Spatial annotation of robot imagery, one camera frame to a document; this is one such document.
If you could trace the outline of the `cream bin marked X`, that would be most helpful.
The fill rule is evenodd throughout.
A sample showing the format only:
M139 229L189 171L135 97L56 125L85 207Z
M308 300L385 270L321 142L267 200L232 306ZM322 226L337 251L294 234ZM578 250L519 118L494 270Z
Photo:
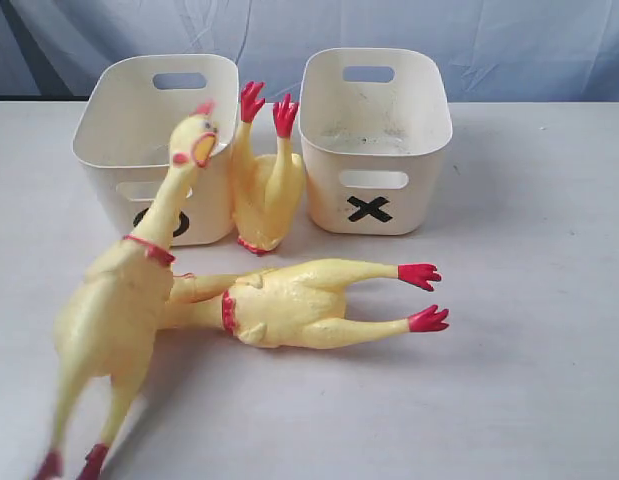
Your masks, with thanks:
M312 55L298 131L308 212L340 234L404 235L425 220L453 135L436 63L398 48Z

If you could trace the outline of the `yellow rubber chicken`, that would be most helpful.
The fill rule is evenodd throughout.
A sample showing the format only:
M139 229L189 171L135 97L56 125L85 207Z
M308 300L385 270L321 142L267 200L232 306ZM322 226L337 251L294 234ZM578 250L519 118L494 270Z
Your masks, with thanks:
M400 280L430 291L441 276L432 264L393 265L338 258L243 274L185 274L175 279L159 327L223 330L258 348L311 349L334 349L447 328L447 310L435 305L397 320L346 319L346 288L374 278Z
M208 100L177 124L170 163L140 222L86 270L54 324L59 387L46 456L35 476L62 475L62 446L76 402L95 377L107 376L111 403L99 439L79 476L99 477L105 458L143 384L159 321L174 284L173 232L189 190L217 144L215 103Z

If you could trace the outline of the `cream bin marked O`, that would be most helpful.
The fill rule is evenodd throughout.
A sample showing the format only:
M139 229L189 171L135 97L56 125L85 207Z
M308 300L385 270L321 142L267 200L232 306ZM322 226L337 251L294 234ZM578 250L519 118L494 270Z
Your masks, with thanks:
M238 96L236 64L214 54L136 56L102 73L75 131L73 152L121 234L141 221L167 173L173 129L207 101L215 104L218 142L188 191L174 243L211 244L233 230L229 164Z

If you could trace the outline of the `headless yellow chicken body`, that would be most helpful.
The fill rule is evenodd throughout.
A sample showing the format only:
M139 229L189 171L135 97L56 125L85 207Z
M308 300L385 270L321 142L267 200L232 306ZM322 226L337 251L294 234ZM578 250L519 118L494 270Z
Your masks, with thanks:
M272 107L276 152L253 152L252 124L265 105L259 96L264 86L263 82L250 81L240 92L240 121L230 165L237 242L256 255L274 251L287 236L305 189L304 162L292 144L299 104L289 94Z

